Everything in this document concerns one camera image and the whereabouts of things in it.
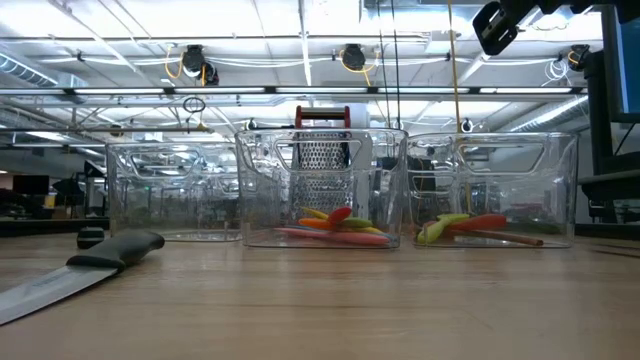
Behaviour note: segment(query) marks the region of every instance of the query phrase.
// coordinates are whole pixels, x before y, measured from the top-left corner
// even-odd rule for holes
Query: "plastic container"
[[[244,243],[397,247],[406,187],[406,144],[405,132],[386,129],[237,133]],[[351,217],[359,218],[355,222],[369,221],[370,226],[363,228],[360,223],[356,228],[350,219],[323,227],[320,225],[327,222],[316,218],[318,213],[305,210],[331,215],[341,208],[338,212],[344,212],[345,207],[351,209]]]
[[[407,168],[415,244],[571,246],[577,142],[576,136],[562,133],[409,138]],[[468,214],[469,219],[443,223],[447,226],[441,232],[441,224],[434,223],[443,214]]]
[[[241,239],[235,145],[107,147],[111,234],[157,232],[169,241]]]

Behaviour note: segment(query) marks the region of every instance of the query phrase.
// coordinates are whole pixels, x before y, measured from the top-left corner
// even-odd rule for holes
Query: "wooden table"
[[[0,239],[0,291],[75,252]],[[168,243],[0,327],[0,359],[638,359],[640,260],[571,250]]]

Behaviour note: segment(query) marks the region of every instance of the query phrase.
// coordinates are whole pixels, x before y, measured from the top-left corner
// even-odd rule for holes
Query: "knife blade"
[[[163,246],[164,238],[158,234],[130,231],[82,251],[66,266],[0,293],[0,326],[119,274]]]

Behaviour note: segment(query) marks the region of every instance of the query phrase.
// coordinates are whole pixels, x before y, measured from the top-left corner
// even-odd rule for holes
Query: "ceiling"
[[[75,75],[90,87],[199,86],[184,74],[171,78],[165,69],[167,65],[172,74],[178,73],[180,53],[189,44],[204,46],[204,55],[219,73],[220,86],[367,86],[364,74],[349,72],[342,66],[340,51],[348,43],[362,46],[367,67],[371,66],[371,86],[452,86],[454,64],[460,86],[584,86],[582,74],[568,71],[566,60],[555,68],[553,61],[559,54],[566,59],[574,44],[602,47],[598,13],[569,16],[564,11],[560,12],[562,15],[543,17],[532,12],[506,51],[497,57],[482,58],[471,21],[484,1],[454,1],[455,62],[446,59],[451,44],[445,1],[396,0],[394,15],[390,1],[381,1],[380,17],[376,2],[371,0],[67,0],[71,16],[60,10],[63,0],[57,1],[58,7],[51,2],[55,1],[0,2],[0,53],[11,54],[51,78]],[[303,27],[306,39],[301,36]],[[304,61],[306,52],[309,67]],[[0,87],[33,85],[0,74]],[[116,98],[94,99],[115,102]],[[133,102],[150,99],[153,97],[125,98]],[[176,110],[112,106],[94,112],[98,106],[72,110],[73,104],[64,102],[38,107],[43,102],[57,101],[53,97],[4,100],[13,105],[19,103],[35,115],[46,115],[47,121],[36,119],[29,123],[43,128],[76,126],[74,121],[85,118],[85,128],[114,123],[125,127],[176,127],[184,125],[189,117],[180,106]],[[296,105],[364,103],[372,126],[384,126],[387,108],[393,117],[398,111],[394,98],[388,105],[386,99],[365,97],[276,100],[270,103],[262,99],[262,103],[256,101],[251,106],[229,101],[204,111],[202,122],[215,131],[206,136],[230,139],[249,119],[290,124]],[[461,101],[459,109],[461,116],[482,125],[478,131],[495,131],[545,103],[535,97],[514,102],[509,97],[493,96],[482,101]],[[400,110],[404,129],[411,134],[455,131],[451,120],[456,117],[456,106],[451,97],[401,99]],[[21,122],[22,118],[16,116],[13,122],[5,118],[1,123],[23,127]],[[131,140],[109,134],[84,135],[83,139],[75,139]],[[164,136],[167,141],[183,137],[180,133]],[[21,139],[51,140],[29,135],[21,135]]]

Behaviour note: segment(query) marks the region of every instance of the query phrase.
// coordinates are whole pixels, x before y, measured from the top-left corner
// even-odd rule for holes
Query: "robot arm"
[[[473,19],[480,45],[487,55],[499,55],[518,35],[518,23],[534,7],[543,14],[553,14],[562,5],[570,5],[574,14],[580,14],[592,5],[615,5],[621,23],[640,16],[640,4],[626,0],[501,0],[486,4]]]

